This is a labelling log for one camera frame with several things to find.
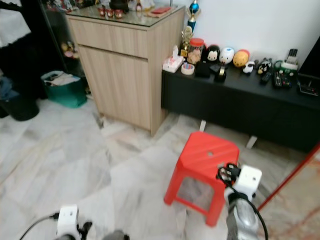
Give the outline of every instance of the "red lid jar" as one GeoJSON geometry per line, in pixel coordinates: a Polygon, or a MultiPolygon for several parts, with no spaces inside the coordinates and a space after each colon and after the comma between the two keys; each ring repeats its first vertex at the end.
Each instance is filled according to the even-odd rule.
{"type": "Polygon", "coordinates": [[[195,65],[200,62],[204,44],[205,41],[201,38],[191,38],[187,57],[188,63],[195,65]]]}

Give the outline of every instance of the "red plastic stool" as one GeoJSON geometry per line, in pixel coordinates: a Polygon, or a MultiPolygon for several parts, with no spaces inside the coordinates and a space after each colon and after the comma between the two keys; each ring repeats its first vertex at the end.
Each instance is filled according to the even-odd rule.
{"type": "Polygon", "coordinates": [[[218,168],[228,163],[237,164],[238,156],[238,147],[230,141],[201,131],[191,133],[175,165],[164,202],[171,205],[176,200],[185,204],[205,215],[207,225],[215,226],[225,205],[225,185],[216,179],[218,168]],[[177,196],[185,177],[200,180],[214,189],[209,212],[177,196]]]}

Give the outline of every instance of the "blue trophy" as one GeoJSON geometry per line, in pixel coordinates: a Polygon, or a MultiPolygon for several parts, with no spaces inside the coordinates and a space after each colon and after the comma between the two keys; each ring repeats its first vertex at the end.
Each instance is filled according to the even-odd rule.
{"type": "Polygon", "coordinates": [[[201,13],[201,9],[199,8],[199,4],[197,0],[193,0],[189,8],[186,9],[186,13],[189,16],[188,26],[192,28],[192,31],[195,29],[196,19],[201,13]]]}

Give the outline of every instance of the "cabinet drawer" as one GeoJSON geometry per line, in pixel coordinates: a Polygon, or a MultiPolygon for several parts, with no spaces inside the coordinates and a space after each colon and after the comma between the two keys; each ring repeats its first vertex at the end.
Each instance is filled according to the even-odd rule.
{"type": "Polygon", "coordinates": [[[70,19],[80,45],[148,58],[147,32],[120,26],[70,19]]]}
{"type": "Polygon", "coordinates": [[[147,60],[79,46],[94,100],[102,113],[150,129],[147,60]]]}

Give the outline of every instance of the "trophy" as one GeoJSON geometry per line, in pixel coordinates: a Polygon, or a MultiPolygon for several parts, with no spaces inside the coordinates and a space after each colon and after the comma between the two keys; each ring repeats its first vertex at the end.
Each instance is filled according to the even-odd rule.
{"type": "Polygon", "coordinates": [[[189,16],[187,25],[192,28],[192,31],[194,31],[195,25],[196,25],[196,18],[201,13],[201,9],[199,8],[199,4],[197,0],[193,0],[189,8],[186,9],[186,13],[189,16]]]}
{"type": "Polygon", "coordinates": [[[192,28],[190,26],[186,26],[184,30],[181,31],[181,34],[182,34],[182,45],[180,50],[180,56],[187,58],[190,39],[194,34],[192,33],[192,28]]]}

